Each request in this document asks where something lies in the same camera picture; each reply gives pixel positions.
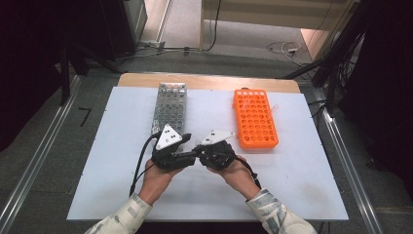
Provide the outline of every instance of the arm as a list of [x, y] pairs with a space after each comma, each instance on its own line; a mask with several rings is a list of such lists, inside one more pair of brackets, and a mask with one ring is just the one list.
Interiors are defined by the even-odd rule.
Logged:
[[135, 233], [143, 220], [152, 210], [153, 204], [167, 189], [172, 178], [181, 170], [164, 172], [153, 165], [151, 160], [146, 162], [146, 173], [138, 194], [133, 193], [129, 200], [116, 213], [106, 217], [91, 227], [85, 234], [104, 233]]
[[317, 234], [310, 223], [294, 214], [267, 189], [259, 189], [249, 170], [239, 161], [235, 160], [222, 171], [209, 170], [221, 175], [226, 183], [246, 197], [246, 204], [268, 233]]

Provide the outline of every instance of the black strap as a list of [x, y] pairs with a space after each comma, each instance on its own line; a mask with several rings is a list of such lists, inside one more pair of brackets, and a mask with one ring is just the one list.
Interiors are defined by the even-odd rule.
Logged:
[[258, 174], [256, 174], [255, 172], [252, 171], [251, 166], [249, 165], [249, 163], [247, 163], [246, 161], [244, 161], [243, 159], [236, 157], [236, 160], [240, 161], [251, 173], [252, 179], [254, 180], [255, 184], [261, 189], [261, 184], [258, 180]]

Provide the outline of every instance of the white sleeve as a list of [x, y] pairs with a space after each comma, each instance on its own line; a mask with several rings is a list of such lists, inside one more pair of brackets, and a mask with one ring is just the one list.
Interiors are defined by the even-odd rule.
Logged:
[[309, 222], [290, 211], [265, 188], [246, 204], [262, 222], [262, 226], [268, 233], [317, 234]]
[[85, 234], [135, 233], [152, 207], [133, 193], [116, 213], [91, 227]]

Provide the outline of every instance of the metal frame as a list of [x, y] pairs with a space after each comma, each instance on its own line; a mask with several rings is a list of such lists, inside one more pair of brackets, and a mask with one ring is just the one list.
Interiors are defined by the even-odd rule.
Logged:
[[[325, 95], [322, 88], [315, 89], [315, 96], [317, 100], [325, 100]], [[346, 144], [341, 138], [341, 134], [335, 119], [330, 118], [330, 115], [325, 109], [323, 110], [322, 115], [324, 117], [325, 124], [327, 125], [327, 128], [330, 132], [331, 138], [334, 142], [334, 146], [336, 147], [341, 164], [343, 165], [344, 172], [346, 173], [349, 184], [353, 190], [353, 194], [356, 198], [358, 208], [364, 219], [364, 224], [368, 230], [368, 233], [384, 233], [380, 221], [374, 211], [374, 208], [370, 203], [370, 199], [368, 198], [368, 195], [364, 190], [361, 179], [358, 176], [357, 170], [353, 165], [350, 154], [347, 151]]]
[[65, 103], [65, 105], [58, 108], [52, 124], [43, 136], [39, 147], [37, 148], [30, 163], [24, 171], [23, 176], [20, 178], [18, 185], [15, 187], [10, 197], [8, 198], [6, 206], [0, 216], [0, 233], [6, 234], [12, 227], [19, 209], [23, 204], [25, 198], [27, 197], [27, 194], [31, 186], [33, 185], [34, 180], [36, 179], [36, 176], [42, 168], [42, 165], [49, 154], [49, 150], [51, 149], [56, 139], [60, 127], [66, 119], [67, 113], [69, 112], [73, 101], [78, 94], [81, 83], [81, 77], [76, 75], [71, 83], [72, 95]]

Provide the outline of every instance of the wooden table edge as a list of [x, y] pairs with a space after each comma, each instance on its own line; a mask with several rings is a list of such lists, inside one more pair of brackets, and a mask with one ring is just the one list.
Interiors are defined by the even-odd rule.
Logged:
[[233, 91], [249, 88], [272, 93], [301, 94], [294, 80], [178, 73], [125, 73], [119, 79], [118, 87], [158, 88], [161, 82], [186, 83], [188, 89], [193, 90]]

